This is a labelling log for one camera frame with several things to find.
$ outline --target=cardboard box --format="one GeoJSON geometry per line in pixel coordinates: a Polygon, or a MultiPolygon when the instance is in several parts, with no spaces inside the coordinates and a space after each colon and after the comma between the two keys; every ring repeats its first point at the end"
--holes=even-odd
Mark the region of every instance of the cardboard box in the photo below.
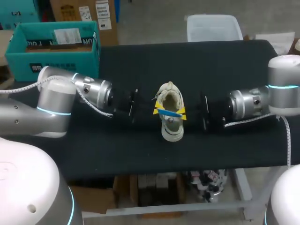
{"type": "Polygon", "coordinates": [[[0,27],[4,30],[14,30],[19,23],[40,22],[41,17],[38,0],[0,1],[0,27]]]}
{"type": "Polygon", "coordinates": [[[105,214],[107,209],[117,208],[113,190],[76,186],[70,188],[82,211],[105,214]]]}
{"type": "MultiPolygon", "coordinates": [[[[181,173],[176,175],[176,188],[177,188],[177,198],[178,204],[184,204],[186,201],[185,184],[181,173]]],[[[144,191],[145,189],[138,188],[138,176],[130,176],[130,199],[135,204],[139,205],[139,191],[144,191]]],[[[142,214],[141,218],[177,218],[182,215],[182,212],[162,212],[162,213],[149,213],[142,214]]]]}
{"type": "Polygon", "coordinates": [[[100,39],[94,21],[21,23],[5,54],[17,81],[36,81],[45,66],[98,78],[99,56],[100,39]],[[92,49],[88,52],[26,52],[28,45],[48,47],[57,44],[92,44],[92,49]]]}
{"type": "Polygon", "coordinates": [[[50,0],[56,21],[97,21],[102,46],[118,45],[114,0],[50,0]]]}
{"type": "MultiPolygon", "coordinates": [[[[87,183],[97,186],[96,180],[87,183]]],[[[78,182],[73,182],[70,188],[78,206],[85,212],[105,214],[108,209],[117,208],[120,196],[129,196],[129,176],[116,176],[112,187],[108,189],[79,187],[75,184],[78,185],[78,182]]]]}

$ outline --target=sticker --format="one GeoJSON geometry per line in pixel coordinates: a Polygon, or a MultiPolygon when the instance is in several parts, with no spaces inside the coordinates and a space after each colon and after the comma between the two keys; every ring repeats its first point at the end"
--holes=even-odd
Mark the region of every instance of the sticker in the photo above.
{"type": "Polygon", "coordinates": [[[191,171],[192,177],[199,177],[200,173],[198,171],[191,171]]]}
{"type": "Polygon", "coordinates": [[[96,4],[101,4],[101,3],[108,3],[108,0],[98,0],[98,1],[96,1],[96,4]]]}
{"type": "Polygon", "coordinates": [[[73,6],[64,5],[60,7],[60,12],[63,21],[76,21],[75,9],[73,6]]]}
{"type": "Polygon", "coordinates": [[[90,16],[90,8],[88,6],[79,7],[79,12],[82,21],[92,21],[90,16]]]}
{"type": "Polygon", "coordinates": [[[81,37],[78,28],[54,30],[57,43],[59,45],[81,43],[81,37]]]}
{"type": "Polygon", "coordinates": [[[21,15],[21,12],[11,12],[12,15],[21,15]]]}
{"type": "Polygon", "coordinates": [[[98,19],[111,17],[108,3],[96,4],[96,11],[98,19]]]}
{"type": "Polygon", "coordinates": [[[43,68],[41,63],[30,63],[29,66],[33,73],[39,73],[43,68]]]}
{"type": "Polygon", "coordinates": [[[207,176],[214,182],[219,179],[219,175],[217,175],[213,170],[207,176]]]}
{"type": "Polygon", "coordinates": [[[110,30],[112,28],[112,23],[110,18],[98,19],[99,30],[110,30]]]}

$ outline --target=cable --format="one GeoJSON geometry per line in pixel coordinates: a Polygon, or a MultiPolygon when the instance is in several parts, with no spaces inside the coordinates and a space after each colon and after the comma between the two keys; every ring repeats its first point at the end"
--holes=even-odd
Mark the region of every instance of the cable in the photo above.
{"type": "Polygon", "coordinates": [[[248,119],[248,120],[242,120],[242,121],[237,121],[237,122],[226,123],[224,125],[224,127],[227,128],[227,127],[231,127],[231,126],[238,125],[238,124],[250,123],[250,122],[253,122],[253,121],[256,121],[256,120],[260,120],[260,119],[263,119],[263,118],[266,118],[266,117],[269,117],[269,116],[272,116],[272,115],[273,114],[268,113],[266,115],[259,116],[259,117],[256,117],[256,118],[252,118],[252,119],[248,119]]]}
{"type": "Polygon", "coordinates": [[[279,120],[280,118],[285,123],[286,128],[286,137],[287,137],[287,168],[291,168],[291,152],[292,152],[292,144],[291,144],[291,130],[289,122],[287,121],[286,117],[284,116],[276,116],[276,118],[279,120]]]}
{"type": "MultiPolygon", "coordinates": [[[[243,123],[250,123],[256,120],[260,120],[269,116],[273,116],[274,114],[268,113],[266,115],[263,116],[259,116],[253,119],[248,119],[248,120],[243,120],[243,121],[238,121],[238,122],[231,122],[231,123],[227,123],[224,125],[225,128],[230,127],[230,126],[234,126],[234,125],[238,125],[238,124],[243,124],[243,123]]],[[[280,118],[283,120],[283,122],[285,123],[285,128],[286,128],[286,137],[287,137],[287,168],[290,169],[291,168],[291,153],[292,153],[292,144],[291,144],[291,130],[290,130],[290,126],[289,123],[286,119],[286,117],[284,116],[276,116],[276,118],[279,120],[280,118]]]]}
{"type": "MultiPolygon", "coordinates": [[[[36,83],[33,83],[31,85],[28,85],[28,86],[25,86],[25,87],[22,87],[22,88],[17,88],[17,89],[12,89],[12,90],[0,90],[0,94],[15,94],[15,93],[19,93],[19,92],[23,92],[23,91],[27,91],[29,89],[32,89],[32,88],[35,88],[45,82],[48,82],[48,81],[51,81],[51,80],[64,80],[64,81],[69,81],[69,82],[72,82],[74,84],[73,81],[71,81],[70,79],[67,79],[63,76],[50,76],[48,77],[47,79],[45,80],[42,80],[42,81],[39,81],[39,82],[36,82],[36,83]]],[[[92,105],[82,94],[82,92],[80,91],[80,89],[78,87],[76,87],[76,90],[79,94],[79,96],[81,97],[81,99],[89,106],[91,107],[93,110],[95,110],[97,113],[103,115],[103,116],[106,116],[106,117],[109,117],[111,118],[113,116],[113,114],[111,113],[106,113],[106,112],[103,112],[99,109],[97,109],[94,105],[92,105]]]]}

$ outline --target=black cloth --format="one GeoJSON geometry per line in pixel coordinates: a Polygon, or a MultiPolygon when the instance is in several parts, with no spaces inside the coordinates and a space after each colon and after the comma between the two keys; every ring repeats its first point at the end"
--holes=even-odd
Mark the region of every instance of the black cloth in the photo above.
{"type": "MultiPolygon", "coordinates": [[[[199,90],[211,100],[232,90],[267,84],[272,46],[261,40],[199,42],[102,47],[100,78],[126,90],[140,88],[151,100],[159,87],[173,81],[184,103],[195,105],[199,90]]],[[[12,96],[33,107],[38,91],[12,96]]],[[[76,103],[67,135],[60,139],[33,136],[7,137],[35,145],[57,163],[67,180],[116,174],[177,172],[187,170],[286,165],[286,131],[274,117],[206,135],[192,119],[184,123],[179,142],[161,136],[161,121],[141,119],[136,125],[106,119],[85,104],[76,103]]],[[[300,119],[290,118],[292,163],[300,163],[300,119]]]]}

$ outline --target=label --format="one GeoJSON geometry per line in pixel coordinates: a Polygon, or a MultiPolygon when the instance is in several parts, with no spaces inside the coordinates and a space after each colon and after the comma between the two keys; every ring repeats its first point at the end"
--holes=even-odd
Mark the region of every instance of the label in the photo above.
{"type": "Polygon", "coordinates": [[[12,15],[21,15],[21,12],[11,12],[12,15]]]}
{"type": "Polygon", "coordinates": [[[96,4],[96,11],[98,19],[111,17],[108,3],[96,4]]]}
{"type": "Polygon", "coordinates": [[[101,3],[108,3],[108,0],[98,0],[98,1],[96,1],[96,4],[101,4],[101,3]]]}
{"type": "Polygon", "coordinates": [[[79,12],[82,21],[91,21],[90,8],[88,6],[79,7],[79,12]]]}
{"type": "Polygon", "coordinates": [[[33,73],[39,73],[43,68],[41,63],[30,63],[29,66],[33,73]]]}
{"type": "Polygon", "coordinates": [[[65,70],[72,70],[72,71],[77,70],[75,63],[46,63],[45,66],[57,67],[57,68],[62,68],[65,70]]]}
{"type": "Polygon", "coordinates": [[[81,37],[78,28],[54,30],[57,43],[59,45],[81,43],[81,37]]]}
{"type": "Polygon", "coordinates": [[[64,5],[60,7],[60,12],[63,21],[76,21],[74,6],[64,5]]]}
{"type": "Polygon", "coordinates": [[[112,23],[110,18],[98,19],[99,30],[110,30],[112,28],[112,23]]]}
{"type": "Polygon", "coordinates": [[[208,178],[212,179],[214,182],[219,179],[219,175],[217,175],[214,171],[211,171],[207,176],[208,178]]]}
{"type": "Polygon", "coordinates": [[[198,171],[191,171],[191,176],[192,177],[199,177],[200,173],[198,171]]]}

